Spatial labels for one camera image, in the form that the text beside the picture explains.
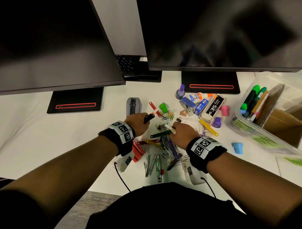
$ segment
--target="black wristband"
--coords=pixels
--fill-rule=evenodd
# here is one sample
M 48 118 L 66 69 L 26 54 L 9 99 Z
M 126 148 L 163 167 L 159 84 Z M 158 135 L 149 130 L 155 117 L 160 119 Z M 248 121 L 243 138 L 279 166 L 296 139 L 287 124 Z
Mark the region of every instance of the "black wristband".
M 196 169 L 198 169 L 199 171 L 203 171 L 204 173 L 208 173 L 207 171 L 207 164 L 209 161 L 213 161 L 216 158 L 218 158 L 221 154 L 223 154 L 224 152 L 227 151 L 226 148 L 222 147 L 221 145 L 215 146 L 214 148 L 212 148 L 208 154 L 206 155 L 206 157 L 203 159 L 201 154 L 204 150 L 206 149 L 206 146 L 202 146 L 201 143 L 197 143 L 197 141 L 200 139 L 201 137 L 197 137 L 195 139 L 193 139 L 187 146 L 187 154 L 190 157 L 190 162 L 192 164 L 192 166 L 194 166 Z M 216 140 L 212 139 L 212 138 L 207 138 L 206 139 L 208 142 L 208 145 L 211 143 L 218 143 Z M 197 145 L 198 149 L 195 151 L 192 151 L 192 148 L 194 145 Z
M 131 128 L 131 130 L 132 130 L 133 137 L 135 138 L 135 131 L 133 130 L 133 128 Z M 122 156 L 125 156 L 132 151 L 133 141 L 131 140 L 131 141 L 126 142 L 125 144 L 122 144 L 122 142 L 120 140 L 120 136 L 113 129 L 110 129 L 110 128 L 105 129 L 105 130 L 99 132 L 98 135 L 99 136 L 103 135 L 106 138 L 108 138 L 110 141 L 112 141 L 114 144 L 116 144 L 116 146 L 118 148 L 117 155 L 120 154 Z

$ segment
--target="black sleeve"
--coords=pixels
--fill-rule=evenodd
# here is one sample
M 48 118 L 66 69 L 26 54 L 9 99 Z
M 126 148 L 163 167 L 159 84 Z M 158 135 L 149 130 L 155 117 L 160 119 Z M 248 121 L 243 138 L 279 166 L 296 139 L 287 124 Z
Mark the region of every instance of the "black sleeve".
M 28 195 L 0 191 L 0 228 L 49 228 L 41 207 Z
M 300 224 L 300 217 L 302 215 L 302 204 L 293 210 L 289 216 L 281 220 L 279 228 L 296 228 Z

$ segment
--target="wristband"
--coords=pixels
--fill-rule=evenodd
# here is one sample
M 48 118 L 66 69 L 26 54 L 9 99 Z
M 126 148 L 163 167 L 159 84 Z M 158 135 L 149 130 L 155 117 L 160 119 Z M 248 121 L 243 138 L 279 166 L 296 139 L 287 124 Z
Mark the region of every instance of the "wristband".
M 118 148 L 117 155 L 125 156 L 132 151 L 135 131 L 125 122 L 115 122 L 109 125 L 108 129 L 99 132 L 98 135 L 103 135 L 116 144 Z
M 221 143 L 206 136 L 193 139 L 187 146 L 187 154 L 192 166 L 204 173 L 208 173 L 208 162 L 215 160 L 226 151 Z

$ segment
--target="monitor screen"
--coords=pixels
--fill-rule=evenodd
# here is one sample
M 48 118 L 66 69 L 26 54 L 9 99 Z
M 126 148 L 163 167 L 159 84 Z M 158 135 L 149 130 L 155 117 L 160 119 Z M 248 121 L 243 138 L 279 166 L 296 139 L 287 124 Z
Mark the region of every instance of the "monitor screen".
M 0 28 L 0 94 L 124 82 L 90 0 L 3 1 Z
M 301 0 L 137 5 L 150 67 L 302 68 Z

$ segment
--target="white wall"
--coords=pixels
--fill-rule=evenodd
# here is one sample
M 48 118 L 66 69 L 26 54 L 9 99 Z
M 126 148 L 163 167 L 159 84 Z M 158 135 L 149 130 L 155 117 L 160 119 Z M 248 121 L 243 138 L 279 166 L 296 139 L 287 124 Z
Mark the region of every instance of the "white wall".
M 146 56 L 136 0 L 92 0 L 115 54 Z

